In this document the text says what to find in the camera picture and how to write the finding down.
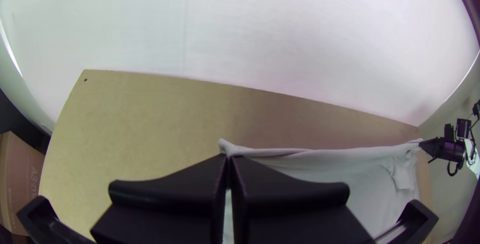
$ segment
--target tan fiberboard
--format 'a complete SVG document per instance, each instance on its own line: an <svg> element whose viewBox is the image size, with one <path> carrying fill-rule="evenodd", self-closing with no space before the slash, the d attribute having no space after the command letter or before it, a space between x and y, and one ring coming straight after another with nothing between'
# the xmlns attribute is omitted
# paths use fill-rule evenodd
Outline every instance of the tan fiberboard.
<svg viewBox="0 0 480 244"><path fill-rule="evenodd" d="M91 237L90 228L111 203L111 181L168 175L216 155L219 138L254 148L341 149L418 136L414 126L304 98L85 70L56 124L40 194L64 223Z"/></svg>

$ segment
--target white towel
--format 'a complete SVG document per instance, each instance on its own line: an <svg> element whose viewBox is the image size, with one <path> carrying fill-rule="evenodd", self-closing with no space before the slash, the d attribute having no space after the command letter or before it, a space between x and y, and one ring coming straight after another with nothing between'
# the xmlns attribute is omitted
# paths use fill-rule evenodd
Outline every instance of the white towel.
<svg viewBox="0 0 480 244"><path fill-rule="evenodd" d="M417 157L422 139L394 146L352 149L253 149L218 140L227 156L244 156L290 177L318 183L344 182L347 206L371 236L397 222L405 205L419 198ZM231 196L226 195L224 243L233 243Z"/></svg>

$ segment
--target cable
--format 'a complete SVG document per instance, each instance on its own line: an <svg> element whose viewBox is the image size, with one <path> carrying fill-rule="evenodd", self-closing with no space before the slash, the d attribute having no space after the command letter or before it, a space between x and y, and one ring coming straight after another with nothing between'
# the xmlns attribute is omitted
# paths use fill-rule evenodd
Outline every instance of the cable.
<svg viewBox="0 0 480 244"><path fill-rule="evenodd" d="M459 164L456 164L455 171L452 173L450 172L450 161L448 161L448 164L446 165L446 172L448 173L449 176L453 177L457 174L459 171Z"/></svg>

